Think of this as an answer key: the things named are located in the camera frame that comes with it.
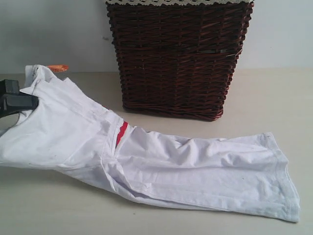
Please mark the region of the white t-shirt red lettering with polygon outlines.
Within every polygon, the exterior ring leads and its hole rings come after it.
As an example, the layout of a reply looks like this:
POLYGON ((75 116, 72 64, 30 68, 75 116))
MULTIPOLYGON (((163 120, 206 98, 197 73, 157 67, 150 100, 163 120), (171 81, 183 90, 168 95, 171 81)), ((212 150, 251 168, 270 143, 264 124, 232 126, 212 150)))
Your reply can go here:
POLYGON ((2 166, 51 169, 130 201, 298 222, 300 198, 271 133, 197 139, 130 126, 42 65, 25 68, 39 100, 0 133, 2 166))

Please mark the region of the dark brown wicker basket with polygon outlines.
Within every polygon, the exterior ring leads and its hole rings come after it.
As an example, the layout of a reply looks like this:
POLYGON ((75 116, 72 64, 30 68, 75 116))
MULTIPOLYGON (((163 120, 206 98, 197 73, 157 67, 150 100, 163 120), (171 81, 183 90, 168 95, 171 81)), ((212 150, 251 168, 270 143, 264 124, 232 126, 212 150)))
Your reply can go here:
POLYGON ((224 112, 253 3, 106 3, 123 108, 214 121, 224 112))

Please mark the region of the orange shirt neck label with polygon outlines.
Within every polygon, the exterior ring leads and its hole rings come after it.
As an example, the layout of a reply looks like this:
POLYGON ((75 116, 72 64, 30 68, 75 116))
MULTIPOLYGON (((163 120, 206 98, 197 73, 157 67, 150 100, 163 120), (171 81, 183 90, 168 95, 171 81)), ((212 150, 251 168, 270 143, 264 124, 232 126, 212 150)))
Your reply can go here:
POLYGON ((67 65, 48 65, 47 66, 52 72, 66 72, 68 70, 67 65))

